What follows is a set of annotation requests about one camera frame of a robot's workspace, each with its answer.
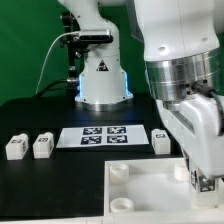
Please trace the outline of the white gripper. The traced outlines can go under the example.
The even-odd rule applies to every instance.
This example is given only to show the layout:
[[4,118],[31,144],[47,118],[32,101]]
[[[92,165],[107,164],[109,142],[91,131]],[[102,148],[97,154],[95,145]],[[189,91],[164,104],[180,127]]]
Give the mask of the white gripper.
[[219,135],[221,121],[214,99],[195,94],[171,112],[156,101],[163,125],[183,148],[189,171],[189,157],[207,178],[224,177],[224,133]]

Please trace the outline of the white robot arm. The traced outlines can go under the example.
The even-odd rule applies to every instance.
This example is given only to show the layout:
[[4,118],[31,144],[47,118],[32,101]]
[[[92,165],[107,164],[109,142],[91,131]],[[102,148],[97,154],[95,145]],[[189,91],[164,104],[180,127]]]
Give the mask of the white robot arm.
[[89,51],[76,102],[98,110],[129,98],[119,62],[118,29],[98,12],[126,5],[132,32],[144,43],[146,79],[164,126],[210,179],[224,177],[224,97],[220,44],[222,0],[59,0],[80,26]]

